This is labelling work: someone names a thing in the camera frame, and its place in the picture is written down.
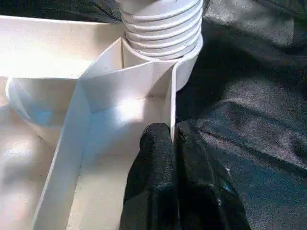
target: white plastic structure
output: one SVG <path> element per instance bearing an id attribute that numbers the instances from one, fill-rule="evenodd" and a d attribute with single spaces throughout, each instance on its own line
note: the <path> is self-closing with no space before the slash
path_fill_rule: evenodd
<path id="1" fill-rule="evenodd" d="M 120 0 L 129 44 L 161 60 L 191 52 L 201 37 L 203 0 Z"/>

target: ribbed white tube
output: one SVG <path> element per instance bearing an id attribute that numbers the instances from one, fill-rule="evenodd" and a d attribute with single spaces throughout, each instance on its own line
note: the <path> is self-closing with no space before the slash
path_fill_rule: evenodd
<path id="1" fill-rule="evenodd" d="M 202 6 L 203 0 L 120 0 L 126 38 L 148 57 L 184 56 L 201 36 Z"/>

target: white divider panel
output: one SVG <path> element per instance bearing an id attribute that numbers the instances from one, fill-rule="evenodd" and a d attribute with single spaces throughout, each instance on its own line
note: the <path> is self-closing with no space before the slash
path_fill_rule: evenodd
<path id="1" fill-rule="evenodd" d="M 65 229 L 90 119 L 89 103 L 82 86 L 78 84 L 37 206 L 33 229 Z"/>
<path id="2" fill-rule="evenodd" d="M 172 65 L 165 64 L 164 72 L 154 71 L 154 65 L 119 39 L 79 79 L 35 230 L 118 229 L 127 174 L 143 130 L 175 120 Z"/>

